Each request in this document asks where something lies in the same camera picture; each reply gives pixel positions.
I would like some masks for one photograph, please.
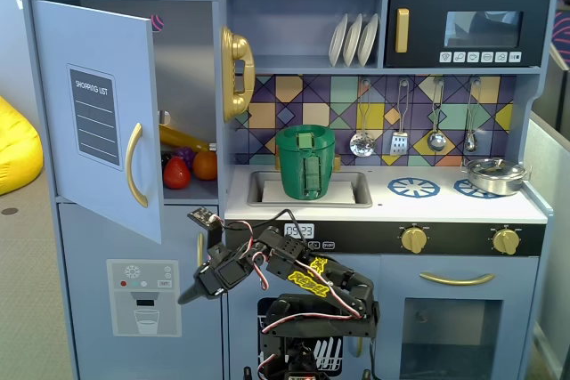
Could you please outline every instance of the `black wire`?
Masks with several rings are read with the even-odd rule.
[[[382,380],[381,378],[376,377],[376,361],[375,361],[375,359],[376,359],[376,356],[375,356],[376,355],[376,338],[370,339],[369,349],[370,349],[370,363],[372,365],[372,369],[370,372],[372,373],[372,378],[374,380]]]
[[[263,222],[259,222],[255,226],[251,226],[251,228],[256,229],[258,227],[266,226],[267,224],[269,224],[270,222],[274,222],[275,220],[277,220],[279,217],[281,217],[284,214],[289,214],[289,217],[291,217],[293,224],[295,224],[295,227],[297,228],[297,231],[299,233],[299,236],[301,237],[301,240],[303,241],[303,244],[307,247],[305,236],[303,235],[303,232],[301,231],[301,228],[299,227],[299,223],[297,222],[295,215],[293,215],[293,213],[291,212],[290,209],[287,209],[287,208],[283,209],[281,212],[279,212],[273,218],[270,218],[269,220],[265,220]],[[222,227],[224,229],[227,229],[227,230],[236,230],[236,231],[248,230],[247,227],[242,227],[242,228],[236,229],[236,228],[232,227],[234,224],[243,224],[243,223],[241,223],[241,222],[229,222],[227,226],[222,225]]]

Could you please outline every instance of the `hanging ladle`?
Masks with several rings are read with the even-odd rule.
[[[374,153],[374,137],[366,132],[366,117],[371,109],[371,95],[368,94],[368,107],[366,112],[362,111],[362,97],[371,88],[371,81],[368,79],[362,80],[362,88],[366,88],[366,91],[358,99],[358,109],[360,110],[360,116],[362,118],[362,130],[353,135],[350,139],[350,150],[359,158],[366,158]]]
[[[471,97],[474,96],[472,95],[473,93],[473,86],[477,88],[477,105],[476,107],[471,110]],[[481,79],[479,77],[475,77],[474,79],[471,80],[471,88],[469,90],[469,98],[467,101],[467,135],[465,137],[465,150],[469,151],[469,152],[473,152],[475,150],[477,150],[477,138],[475,137],[475,129],[474,129],[474,124],[475,124],[475,116],[477,114],[477,111],[479,110],[479,107],[481,107]]]
[[[427,139],[427,145],[430,149],[436,152],[440,152],[445,149],[447,145],[447,138],[444,133],[439,130],[439,112],[442,110],[444,105],[444,80],[439,77],[435,79],[436,86],[434,87],[434,99],[432,100],[431,109],[434,112],[434,129],[432,130],[429,138]],[[437,109],[436,114],[436,94],[437,87],[441,86],[440,98],[439,98],[439,109]]]

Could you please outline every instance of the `green pot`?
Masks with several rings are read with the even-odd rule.
[[[277,147],[287,196],[315,200],[327,194],[335,158],[335,134],[331,129],[290,126],[277,134]]]

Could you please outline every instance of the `blue burner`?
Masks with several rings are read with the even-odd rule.
[[[459,193],[465,196],[469,196],[470,198],[478,198],[478,199],[496,199],[502,198],[500,195],[495,195],[493,193],[489,193],[487,191],[478,189],[473,184],[469,182],[469,180],[458,180],[453,185],[453,188],[456,189]]]
[[[388,188],[396,195],[407,198],[430,198],[439,193],[439,186],[423,178],[396,178],[388,184]]]

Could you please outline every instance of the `hanging spatula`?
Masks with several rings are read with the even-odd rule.
[[[406,88],[406,110],[400,111],[400,97],[402,96],[402,87]],[[396,108],[398,110],[398,115],[400,116],[400,129],[398,132],[392,134],[392,144],[390,145],[390,156],[401,156],[408,152],[408,133],[403,130],[403,119],[408,112],[408,96],[410,95],[410,85],[408,79],[400,79],[400,84],[398,85],[398,102]]]

